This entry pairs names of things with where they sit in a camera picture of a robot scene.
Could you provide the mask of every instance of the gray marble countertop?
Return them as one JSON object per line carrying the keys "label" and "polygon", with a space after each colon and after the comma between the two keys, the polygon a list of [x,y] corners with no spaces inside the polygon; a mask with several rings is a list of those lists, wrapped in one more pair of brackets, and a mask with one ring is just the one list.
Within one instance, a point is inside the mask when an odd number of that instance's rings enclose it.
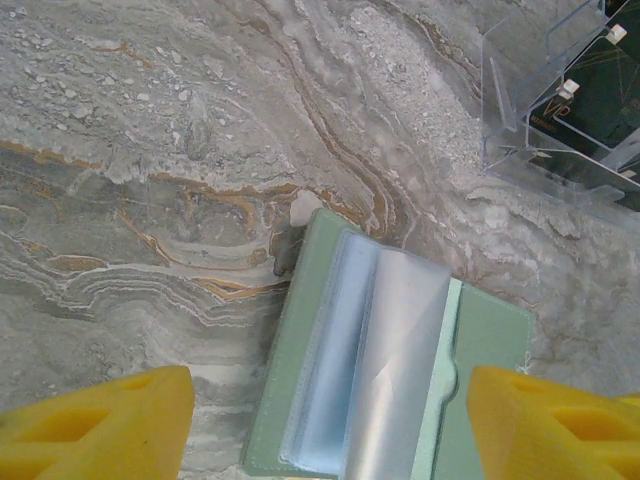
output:
{"label": "gray marble countertop", "polygon": [[480,171],[514,3],[0,0],[0,408],[185,364],[180,478],[245,478],[320,204],[535,312],[533,373],[640,390],[636,239]]}

